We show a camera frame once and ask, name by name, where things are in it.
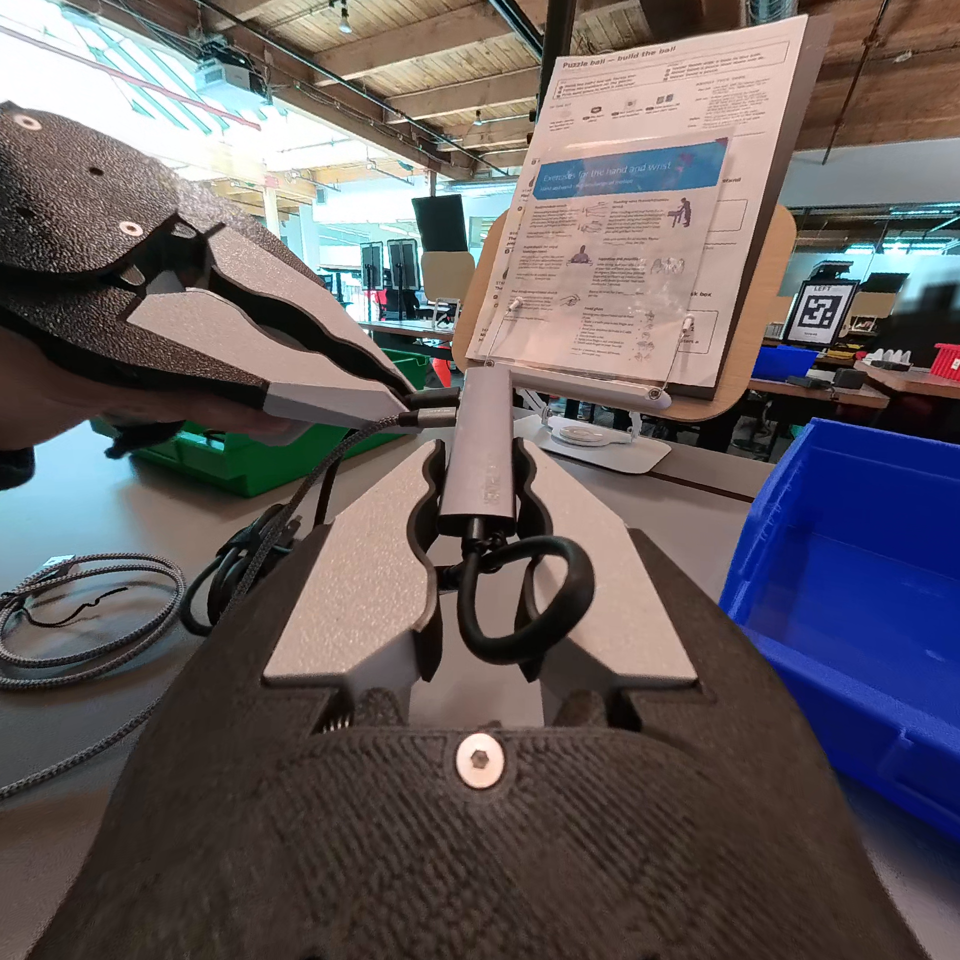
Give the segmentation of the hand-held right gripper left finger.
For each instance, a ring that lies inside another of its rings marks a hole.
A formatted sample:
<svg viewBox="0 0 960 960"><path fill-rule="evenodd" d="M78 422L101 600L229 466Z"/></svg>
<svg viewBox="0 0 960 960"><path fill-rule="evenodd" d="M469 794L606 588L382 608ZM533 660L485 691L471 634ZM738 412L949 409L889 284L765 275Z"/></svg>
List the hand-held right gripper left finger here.
<svg viewBox="0 0 960 960"><path fill-rule="evenodd" d="M442 659L436 540L447 464L438 439L416 448L340 512L268 660L274 687L409 695Z"/></svg>

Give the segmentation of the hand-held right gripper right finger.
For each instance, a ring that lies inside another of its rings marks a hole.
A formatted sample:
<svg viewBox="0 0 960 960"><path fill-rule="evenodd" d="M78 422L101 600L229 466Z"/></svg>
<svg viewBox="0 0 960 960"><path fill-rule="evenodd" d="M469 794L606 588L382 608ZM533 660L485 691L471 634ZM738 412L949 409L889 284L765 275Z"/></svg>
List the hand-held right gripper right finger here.
<svg viewBox="0 0 960 960"><path fill-rule="evenodd" d="M545 655L543 694L682 689L697 672L622 518L541 451L515 442L520 519L582 547L594 573L588 611Z"/></svg>

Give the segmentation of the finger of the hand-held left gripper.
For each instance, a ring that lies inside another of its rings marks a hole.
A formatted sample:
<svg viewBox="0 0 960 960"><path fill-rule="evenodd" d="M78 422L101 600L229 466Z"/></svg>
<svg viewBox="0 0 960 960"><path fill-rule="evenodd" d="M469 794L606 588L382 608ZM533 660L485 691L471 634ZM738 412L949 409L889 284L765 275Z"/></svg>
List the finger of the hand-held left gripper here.
<svg viewBox="0 0 960 960"><path fill-rule="evenodd" d="M209 290L283 345L321 356L339 371L403 398L417 387L311 272L302 272L237 230L206 237Z"/></svg>
<svg viewBox="0 0 960 960"><path fill-rule="evenodd" d="M149 287L126 325L151 380L128 424L299 437L403 414L417 390L321 287Z"/></svg>

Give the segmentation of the green plastic bin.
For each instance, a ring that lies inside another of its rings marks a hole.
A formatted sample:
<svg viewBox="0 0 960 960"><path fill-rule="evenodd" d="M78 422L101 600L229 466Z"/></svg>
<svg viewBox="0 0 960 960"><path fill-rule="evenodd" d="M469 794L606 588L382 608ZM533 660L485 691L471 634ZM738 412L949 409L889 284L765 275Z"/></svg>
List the green plastic bin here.
<svg viewBox="0 0 960 960"><path fill-rule="evenodd" d="M316 424L285 445L270 446L243 434L210 433L186 421L172 438L130 456L235 496L255 498L304 478L347 432Z"/></svg>

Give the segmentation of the large blue plastic bin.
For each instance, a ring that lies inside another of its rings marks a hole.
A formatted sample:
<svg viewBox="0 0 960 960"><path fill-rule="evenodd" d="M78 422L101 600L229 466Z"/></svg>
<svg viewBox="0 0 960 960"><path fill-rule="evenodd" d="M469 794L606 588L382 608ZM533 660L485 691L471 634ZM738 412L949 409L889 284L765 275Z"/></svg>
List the large blue plastic bin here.
<svg viewBox="0 0 960 960"><path fill-rule="evenodd" d="M812 419L754 498L719 605L838 772L958 840L958 445Z"/></svg>

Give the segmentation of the grey usb hub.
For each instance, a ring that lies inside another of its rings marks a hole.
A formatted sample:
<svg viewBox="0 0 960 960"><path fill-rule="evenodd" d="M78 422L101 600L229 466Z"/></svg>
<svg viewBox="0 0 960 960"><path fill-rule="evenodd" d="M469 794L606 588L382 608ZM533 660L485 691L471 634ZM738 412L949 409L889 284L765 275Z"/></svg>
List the grey usb hub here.
<svg viewBox="0 0 960 960"><path fill-rule="evenodd" d="M513 385L507 366L475 366L464 375L444 486L438 533L460 540L459 563L438 572L438 587L457 597L468 651L495 666L519 666L536 678L546 654L584 618L594 600L594 566L574 540L553 532L531 492L519 504L517 483L534 463L514 438ZM476 594L483 576L526 561L511 632L487 635Z"/></svg>

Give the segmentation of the person's left hand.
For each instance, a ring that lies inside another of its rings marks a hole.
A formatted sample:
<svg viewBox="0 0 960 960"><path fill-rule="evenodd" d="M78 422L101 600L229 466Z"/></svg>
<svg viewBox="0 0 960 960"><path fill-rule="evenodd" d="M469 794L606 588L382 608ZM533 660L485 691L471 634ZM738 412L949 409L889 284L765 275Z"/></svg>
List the person's left hand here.
<svg viewBox="0 0 960 960"><path fill-rule="evenodd" d="M190 421L253 436L280 436L293 422L197 390L104 385L61 369L18 334L1 332L1 450L50 441L90 419L170 424Z"/></svg>

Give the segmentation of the hanging black monitor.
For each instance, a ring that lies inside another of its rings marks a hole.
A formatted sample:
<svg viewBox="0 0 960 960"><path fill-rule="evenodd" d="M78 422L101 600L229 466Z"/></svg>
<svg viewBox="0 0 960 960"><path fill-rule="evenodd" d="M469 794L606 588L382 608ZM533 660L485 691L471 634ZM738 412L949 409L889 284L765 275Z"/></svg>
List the hanging black monitor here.
<svg viewBox="0 0 960 960"><path fill-rule="evenodd" d="M463 201L460 194L412 198L421 250L425 254L469 251Z"/></svg>

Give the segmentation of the ceiling projector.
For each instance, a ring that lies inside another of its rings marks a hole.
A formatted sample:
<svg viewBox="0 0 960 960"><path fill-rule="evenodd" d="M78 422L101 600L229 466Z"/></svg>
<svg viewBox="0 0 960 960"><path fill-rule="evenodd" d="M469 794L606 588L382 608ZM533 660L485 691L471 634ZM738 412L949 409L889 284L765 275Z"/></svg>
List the ceiling projector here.
<svg viewBox="0 0 960 960"><path fill-rule="evenodd" d="M209 57L198 61L193 80L199 95L226 103L241 97L260 96L259 78L243 63Z"/></svg>

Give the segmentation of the small blue plastic bin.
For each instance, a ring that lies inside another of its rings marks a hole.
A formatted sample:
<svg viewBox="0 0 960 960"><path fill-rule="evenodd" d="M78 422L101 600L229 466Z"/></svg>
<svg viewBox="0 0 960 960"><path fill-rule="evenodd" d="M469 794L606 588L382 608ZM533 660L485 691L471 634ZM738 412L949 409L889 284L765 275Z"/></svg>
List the small blue plastic bin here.
<svg viewBox="0 0 960 960"><path fill-rule="evenodd" d="M786 382L788 378L804 378L817 361L820 350L789 344L762 345L750 378Z"/></svg>

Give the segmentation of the laminated sheet with blue banner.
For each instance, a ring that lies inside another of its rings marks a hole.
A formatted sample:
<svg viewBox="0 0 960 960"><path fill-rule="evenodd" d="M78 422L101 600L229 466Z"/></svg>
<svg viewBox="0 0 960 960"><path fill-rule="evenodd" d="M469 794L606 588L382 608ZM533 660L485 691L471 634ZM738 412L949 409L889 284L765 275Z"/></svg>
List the laminated sheet with blue banner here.
<svg viewBox="0 0 960 960"><path fill-rule="evenodd" d="M474 355L666 386L721 193L731 130L546 151Z"/></svg>

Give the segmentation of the black pole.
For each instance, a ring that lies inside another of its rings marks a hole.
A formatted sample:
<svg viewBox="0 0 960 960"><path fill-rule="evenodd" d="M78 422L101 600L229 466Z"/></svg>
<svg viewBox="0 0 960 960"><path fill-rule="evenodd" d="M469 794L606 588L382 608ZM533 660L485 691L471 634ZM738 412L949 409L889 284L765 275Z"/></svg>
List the black pole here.
<svg viewBox="0 0 960 960"><path fill-rule="evenodd" d="M546 102L550 80L560 57L570 54L577 1L548 1L539 70L537 108Z"/></svg>

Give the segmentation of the black white marker sign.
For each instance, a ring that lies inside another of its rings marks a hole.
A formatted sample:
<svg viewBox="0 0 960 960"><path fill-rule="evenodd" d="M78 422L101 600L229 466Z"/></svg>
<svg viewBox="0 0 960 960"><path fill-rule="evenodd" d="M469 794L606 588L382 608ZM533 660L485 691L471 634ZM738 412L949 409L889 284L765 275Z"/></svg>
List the black white marker sign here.
<svg viewBox="0 0 960 960"><path fill-rule="evenodd" d="M806 350L824 351L831 347L858 289L857 280L834 278L802 282L784 324L781 342Z"/></svg>

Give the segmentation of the white printed instruction sheet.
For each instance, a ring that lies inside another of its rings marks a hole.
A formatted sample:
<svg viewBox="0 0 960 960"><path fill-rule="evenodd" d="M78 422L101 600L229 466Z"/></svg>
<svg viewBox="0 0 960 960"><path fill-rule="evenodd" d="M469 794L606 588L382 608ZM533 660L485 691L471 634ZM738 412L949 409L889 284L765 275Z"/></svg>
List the white printed instruction sheet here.
<svg viewBox="0 0 960 960"><path fill-rule="evenodd" d="M675 364L665 386L715 389L810 99L810 19L618 53L562 57L534 124L466 352L493 313L520 201L551 148L616 138L666 138L730 129L721 193L706 236Z"/></svg>

